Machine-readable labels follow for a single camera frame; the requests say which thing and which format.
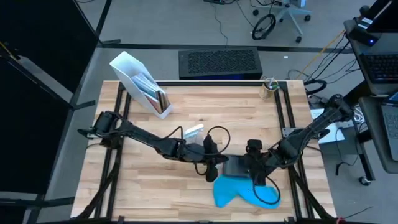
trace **wooden tabletop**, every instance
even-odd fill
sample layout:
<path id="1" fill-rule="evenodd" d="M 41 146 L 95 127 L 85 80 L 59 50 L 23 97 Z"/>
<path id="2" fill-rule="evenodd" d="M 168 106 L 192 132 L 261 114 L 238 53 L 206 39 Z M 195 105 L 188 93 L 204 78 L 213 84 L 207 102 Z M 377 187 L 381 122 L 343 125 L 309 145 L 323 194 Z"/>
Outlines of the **wooden tabletop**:
<path id="1" fill-rule="evenodd" d="M 301 80 L 287 81 L 290 101 L 297 127 L 305 127 L 312 121 L 307 97 Z M 96 116 L 102 111 L 114 109 L 119 82 L 105 81 L 99 97 Z M 166 136 L 177 126 L 188 129 L 204 124 L 205 131 L 220 125 L 231 133 L 231 143 L 225 154 L 244 154 L 248 139 L 260 139 L 268 148 L 281 138 L 280 125 L 274 97 L 263 100 L 258 86 L 163 86 L 173 104 L 173 111 L 161 120 L 149 113 L 136 101 L 131 102 L 129 120 L 136 126 L 158 136 Z M 281 94 L 286 124 L 289 123 Z M 211 132 L 221 149 L 228 137 L 223 130 Z M 73 205 L 75 217 L 90 202 L 99 187 L 106 149 L 93 146 L 87 149 L 81 171 L 80 183 Z M 303 163 L 308 186 L 318 201 L 331 214 L 335 209 L 320 152 L 307 148 Z M 282 221 L 295 216 L 287 170 L 277 169 L 274 179 L 282 194 L 277 209 L 263 209 L 236 197 L 224 208 L 215 206 L 213 183 L 195 173 L 193 164 L 170 161 L 156 154 L 155 150 L 135 140 L 124 141 L 118 189 L 114 203 L 113 219 L 119 215 L 126 220 L 157 221 Z M 304 212 L 304 202 L 300 195 Z M 104 199 L 103 215 L 108 194 Z"/>

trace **metal leg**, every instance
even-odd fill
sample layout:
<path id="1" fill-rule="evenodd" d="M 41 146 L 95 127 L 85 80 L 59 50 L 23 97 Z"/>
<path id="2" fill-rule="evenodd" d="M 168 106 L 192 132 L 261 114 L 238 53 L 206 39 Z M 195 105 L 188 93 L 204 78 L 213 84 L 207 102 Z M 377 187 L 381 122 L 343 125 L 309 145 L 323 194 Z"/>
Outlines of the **metal leg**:
<path id="1" fill-rule="evenodd" d="M 292 9 L 292 8 L 289 8 L 289 11 L 293 15 L 310 15 L 312 13 L 312 11 L 305 10 L 305 9 Z"/>
<path id="2" fill-rule="evenodd" d="M 287 11 L 288 11 L 287 8 L 282 9 L 282 10 L 278 13 L 278 15 L 276 15 L 276 17 L 275 17 L 276 21 L 279 21 L 279 19 L 283 18 L 283 17 L 285 16 L 285 14 L 286 14 Z"/>
<path id="3" fill-rule="evenodd" d="M 301 28 L 300 28 L 299 24 L 297 23 L 296 19 L 294 19 L 294 17 L 293 17 L 293 15 L 292 15 L 291 11 L 288 10 L 287 13 L 289 14 L 290 18 L 292 19 L 292 21 L 293 21 L 293 23 L 294 23 L 294 26 L 295 26 L 296 29 L 297 29 L 297 32 L 299 32 L 299 34 L 300 34 L 301 36 L 303 36 L 303 31 L 301 31 Z"/>

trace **white paper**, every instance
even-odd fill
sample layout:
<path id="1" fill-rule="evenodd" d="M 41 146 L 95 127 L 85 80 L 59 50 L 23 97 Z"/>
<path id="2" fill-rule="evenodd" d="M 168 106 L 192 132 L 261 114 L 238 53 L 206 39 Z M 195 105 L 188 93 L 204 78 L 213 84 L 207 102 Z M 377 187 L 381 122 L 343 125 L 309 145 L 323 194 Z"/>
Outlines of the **white paper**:
<path id="1" fill-rule="evenodd" d="M 319 115 L 323 113 L 323 108 L 321 109 L 312 109 L 311 110 L 311 116 L 312 119 L 317 118 Z M 321 138 L 318 143 L 323 144 L 323 143 L 328 143 L 328 142 L 335 142 L 335 141 L 341 141 L 344 140 L 344 135 L 341 132 L 341 130 L 337 128 L 337 125 L 335 123 L 329 125 L 327 129 L 330 130 L 329 134 Z"/>

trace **monitor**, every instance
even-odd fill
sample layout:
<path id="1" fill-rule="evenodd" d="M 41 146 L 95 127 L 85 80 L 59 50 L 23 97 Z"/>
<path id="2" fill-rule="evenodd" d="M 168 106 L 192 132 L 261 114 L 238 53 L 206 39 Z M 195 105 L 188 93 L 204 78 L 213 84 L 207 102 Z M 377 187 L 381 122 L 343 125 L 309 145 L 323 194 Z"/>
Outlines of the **monitor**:
<path id="1" fill-rule="evenodd" d="M 398 32 L 398 1 L 378 0 L 370 8 L 367 18 L 373 20 L 366 29 L 370 33 Z"/>

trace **blue towel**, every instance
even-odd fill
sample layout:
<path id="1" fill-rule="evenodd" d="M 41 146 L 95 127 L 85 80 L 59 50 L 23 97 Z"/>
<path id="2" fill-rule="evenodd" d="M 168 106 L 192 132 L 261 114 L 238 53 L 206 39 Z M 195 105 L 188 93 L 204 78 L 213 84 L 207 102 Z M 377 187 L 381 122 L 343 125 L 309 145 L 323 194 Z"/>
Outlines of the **blue towel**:
<path id="1" fill-rule="evenodd" d="M 263 201 L 275 202 L 278 199 L 278 192 L 269 186 L 255 186 L 256 193 Z M 277 208 L 280 201 L 275 205 L 268 205 L 260 202 L 253 192 L 253 181 L 248 178 L 219 176 L 213 187 L 213 196 L 217 207 L 226 206 L 237 195 L 241 196 L 245 201 L 262 207 Z"/>

